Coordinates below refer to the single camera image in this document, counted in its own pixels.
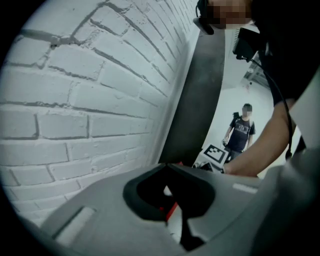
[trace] black cable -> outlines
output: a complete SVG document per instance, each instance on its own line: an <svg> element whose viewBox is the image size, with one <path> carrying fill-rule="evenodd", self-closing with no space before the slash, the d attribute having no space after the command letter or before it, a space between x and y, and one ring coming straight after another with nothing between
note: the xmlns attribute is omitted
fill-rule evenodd
<svg viewBox="0 0 320 256"><path fill-rule="evenodd" d="M277 89L277 91L279 92L280 97L281 97L281 99L282 99L282 101L283 101L283 104L284 104L284 107L285 107L285 111L286 111L286 116L287 116L287 118L288 118L288 123L289 123L289 149L288 149L288 151L287 151L286 154L285 154L285 158L288 159L288 158L290 158L290 157L292 156L291 146L292 146L292 137L293 137L292 120L291 120L291 116L290 116L290 114L289 114L288 104L287 104L284 96L282 95L282 93L281 93L281 91L280 91L280 89L279 89L276 81L271 77L271 75L269 75L269 73L268 73L266 70L264 70L264 68L263 68L257 61L255 61L254 59L250 59L250 61L253 62L253 63L255 63L256 65L258 65L258 66L264 71L264 73L270 78L270 80L273 82L274 87L275 87L275 88Z"/></svg>

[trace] person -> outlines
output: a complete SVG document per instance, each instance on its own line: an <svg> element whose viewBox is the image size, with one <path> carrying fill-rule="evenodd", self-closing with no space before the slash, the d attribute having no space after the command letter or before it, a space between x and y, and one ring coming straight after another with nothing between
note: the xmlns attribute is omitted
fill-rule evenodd
<svg viewBox="0 0 320 256"><path fill-rule="evenodd" d="M230 161L239 156L246 147L250 148L253 141L253 136L256 134L255 123L251 120L252 105L249 103L244 104L242 108L242 116L240 118L234 118L226 131L224 141L228 141L230 132L233 129L233 133L224 148L229 152Z"/></svg>
<svg viewBox="0 0 320 256"><path fill-rule="evenodd" d="M289 109L309 85L320 63L316 2L289 0L207 0L206 15L216 28L254 22L263 39L258 51L263 69L279 87ZM289 120L273 81L266 75L274 110L257 141L233 161L226 174L255 177L284 152ZM295 130L292 120L292 131Z"/></svg>

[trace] white wall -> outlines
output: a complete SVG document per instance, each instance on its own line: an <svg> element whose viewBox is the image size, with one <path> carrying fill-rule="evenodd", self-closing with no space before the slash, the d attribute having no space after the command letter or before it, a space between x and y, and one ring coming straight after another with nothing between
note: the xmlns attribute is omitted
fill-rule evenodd
<svg viewBox="0 0 320 256"><path fill-rule="evenodd" d="M196 3L50 0L31 17L0 80L1 181L20 215L39 224L152 157L189 68Z"/></svg>
<svg viewBox="0 0 320 256"><path fill-rule="evenodd" d="M208 143L221 144L233 120L233 113L239 112L242 115L242 107L245 103L252 105L252 120L256 130L253 142L257 140L272 116L273 99L270 90L255 83L252 85L240 83L236 88L227 87L227 89L222 84L219 101L204 146Z"/></svg>

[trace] hand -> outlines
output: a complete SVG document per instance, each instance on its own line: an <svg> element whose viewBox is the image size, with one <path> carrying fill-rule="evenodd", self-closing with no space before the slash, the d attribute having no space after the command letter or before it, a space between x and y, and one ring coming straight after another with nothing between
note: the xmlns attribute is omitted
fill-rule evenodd
<svg viewBox="0 0 320 256"><path fill-rule="evenodd" d="M223 171L224 171L224 174L232 174L232 170L231 170L230 165L228 163L223 165Z"/></svg>

